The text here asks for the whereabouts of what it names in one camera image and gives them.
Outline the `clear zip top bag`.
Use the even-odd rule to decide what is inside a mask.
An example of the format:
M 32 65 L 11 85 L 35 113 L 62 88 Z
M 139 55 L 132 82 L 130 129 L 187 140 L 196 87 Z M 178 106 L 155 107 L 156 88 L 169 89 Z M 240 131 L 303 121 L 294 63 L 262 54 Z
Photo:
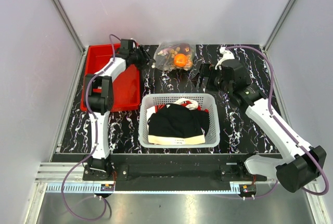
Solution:
M 194 44 L 182 41 L 163 42 L 154 53 L 154 62 L 151 66 L 162 71 L 175 69 L 189 71 L 193 67 L 195 54 Z

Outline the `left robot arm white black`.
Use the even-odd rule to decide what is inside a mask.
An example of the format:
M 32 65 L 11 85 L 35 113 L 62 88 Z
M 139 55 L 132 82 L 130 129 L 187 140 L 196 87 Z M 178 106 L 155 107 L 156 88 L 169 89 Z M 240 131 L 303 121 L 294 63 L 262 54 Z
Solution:
M 120 39 L 119 43 L 110 40 L 109 60 L 94 72 L 84 76 L 82 103 L 91 121 L 92 147 L 90 154 L 83 159 L 88 173 L 100 180 L 112 175 L 110 149 L 108 145 L 108 120 L 114 107 L 114 82 L 131 66 L 145 69 L 155 61 L 134 39 Z

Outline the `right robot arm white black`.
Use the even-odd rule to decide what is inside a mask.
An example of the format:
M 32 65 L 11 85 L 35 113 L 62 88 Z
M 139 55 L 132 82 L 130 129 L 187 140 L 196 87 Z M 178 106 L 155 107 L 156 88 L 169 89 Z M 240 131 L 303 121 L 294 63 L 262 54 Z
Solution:
M 265 176 L 278 180 L 287 191 L 294 193 L 324 175 L 326 151 L 321 146 L 313 147 L 283 120 L 260 88 L 251 83 L 239 61 L 203 63 L 196 77 L 197 86 L 207 78 L 207 90 L 226 93 L 230 102 L 264 131 L 281 155 L 280 159 L 248 157 L 236 167 L 239 179 L 246 181 L 254 175 Z

